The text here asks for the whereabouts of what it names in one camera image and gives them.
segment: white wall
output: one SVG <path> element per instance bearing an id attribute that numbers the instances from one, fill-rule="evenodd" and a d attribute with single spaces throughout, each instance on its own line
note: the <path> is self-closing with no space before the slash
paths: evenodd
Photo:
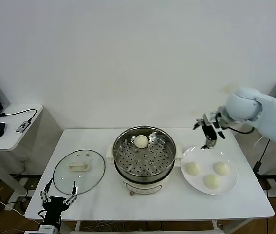
<path id="1" fill-rule="evenodd" d="M 275 0 L 0 0 L 2 93 L 62 129 L 188 127 L 275 84 Z"/>

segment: robotic arm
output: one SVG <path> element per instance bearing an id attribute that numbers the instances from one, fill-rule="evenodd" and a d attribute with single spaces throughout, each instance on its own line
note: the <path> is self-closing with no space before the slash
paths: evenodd
<path id="1" fill-rule="evenodd" d="M 206 135 L 206 144 L 202 148 L 212 148 L 216 144 L 217 133 L 225 138 L 222 130 L 237 122 L 257 128 L 263 136 L 276 142 L 276 98 L 256 89 L 239 88 L 229 96 L 225 106 L 197 120 L 194 129 L 202 126 Z"/>

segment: steamed bun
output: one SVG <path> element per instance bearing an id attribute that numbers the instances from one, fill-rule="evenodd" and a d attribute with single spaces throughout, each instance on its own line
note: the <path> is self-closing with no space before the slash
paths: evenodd
<path id="1" fill-rule="evenodd" d="M 217 174 L 219 174 L 221 176 L 223 176 L 223 175 L 227 176 L 231 172 L 230 166 L 224 162 L 215 163 L 214 170 Z"/>
<path id="2" fill-rule="evenodd" d="M 220 183 L 220 179 L 217 175 L 209 174 L 204 177 L 204 184 L 210 189 L 218 188 Z"/>
<path id="3" fill-rule="evenodd" d="M 134 145 L 138 148 L 145 148 L 148 145 L 148 138 L 145 135 L 139 135 L 134 139 Z"/>
<path id="4" fill-rule="evenodd" d="M 201 166 L 197 162 L 189 162 L 186 165 L 186 171 L 193 176 L 197 176 L 201 173 Z"/>

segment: white robotic arm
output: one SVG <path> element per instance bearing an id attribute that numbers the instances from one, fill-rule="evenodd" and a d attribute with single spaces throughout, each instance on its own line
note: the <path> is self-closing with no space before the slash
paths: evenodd
<path id="1" fill-rule="evenodd" d="M 242 87 L 229 96 L 225 106 L 219 107 L 217 112 L 206 113 L 201 121 L 206 126 L 212 126 L 218 133 L 221 132 L 219 129 L 225 129 L 234 123 L 247 123 L 276 142 L 276 98 L 256 89 Z"/>

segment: glass lid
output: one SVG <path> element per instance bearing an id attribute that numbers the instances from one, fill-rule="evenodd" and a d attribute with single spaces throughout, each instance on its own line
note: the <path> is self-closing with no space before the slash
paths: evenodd
<path id="1" fill-rule="evenodd" d="M 78 150 L 65 156 L 56 166 L 53 181 L 62 193 L 71 194 L 76 181 L 77 194 L 94 188 L 105 171 L 102 156 L 93 150 Z"/>

